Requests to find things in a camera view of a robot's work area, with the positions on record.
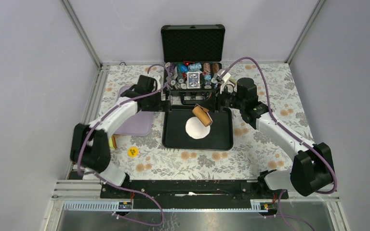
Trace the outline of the wooden rolling pin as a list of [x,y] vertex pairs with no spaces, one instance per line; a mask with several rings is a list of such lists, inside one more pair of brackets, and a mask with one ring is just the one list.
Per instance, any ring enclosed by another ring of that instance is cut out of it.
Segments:
[[212,118],[209,115],[209,110],[196,104],[192,110],[194,116],[202,123],[204,127],[208,127],[213,123]]

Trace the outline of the black baking tray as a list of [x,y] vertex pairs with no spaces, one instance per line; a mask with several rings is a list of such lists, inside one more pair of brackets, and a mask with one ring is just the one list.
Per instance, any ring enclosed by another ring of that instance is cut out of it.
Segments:
[[213,123],[204,126],[192,106],[175,105],[165,114],[162,144],[172,149],[221,150],[233,147],[232,112],[226,108],[211,114]]

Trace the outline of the white dough disc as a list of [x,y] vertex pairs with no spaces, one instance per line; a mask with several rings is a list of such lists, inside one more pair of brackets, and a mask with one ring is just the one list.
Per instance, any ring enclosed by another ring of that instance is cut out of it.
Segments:
[[202,123],[194,116],[187,120],[185,124],[185,131],[191,138],[199,140],[209,135],[211,127],[204,127]]

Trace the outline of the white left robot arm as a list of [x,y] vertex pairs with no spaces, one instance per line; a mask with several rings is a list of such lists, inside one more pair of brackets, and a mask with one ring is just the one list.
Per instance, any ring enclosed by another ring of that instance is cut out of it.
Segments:
[[98,179],[112,185],[112,192],[119,198],[130,193],[124,181],[126,173],[111,161],[109,140],[126,120],[138,112],[168,112],[169,101],[161,99],[168,84],[153,77],[141,75],[136,84],[122,93],[114,106],[88,124],[74,127],[70,160],[77,164],[78,172],[92,171]]

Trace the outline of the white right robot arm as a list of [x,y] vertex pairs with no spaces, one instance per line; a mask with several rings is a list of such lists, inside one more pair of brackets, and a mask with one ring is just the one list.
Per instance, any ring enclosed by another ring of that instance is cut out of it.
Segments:
[[239,79],[232,93],[222,81],[215,97],[217,109],[238,109],[245,123],[268,137],[293,162],[288,170],[267,170],[260,174],[257,192],[261,197],[269,198],[276,190],[295,190],[302,196],[336,191],[330,147],[323,142],[311,143],[275,117],[269,107],[259,101],[253,79]]

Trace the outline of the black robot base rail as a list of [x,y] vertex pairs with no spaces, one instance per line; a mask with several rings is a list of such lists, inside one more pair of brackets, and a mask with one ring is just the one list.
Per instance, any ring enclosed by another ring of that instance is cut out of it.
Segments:
[[124,188],[150,196],[226,195],[237,199],[276,199],[281,189],[271,190],[257,180],[128,180]]

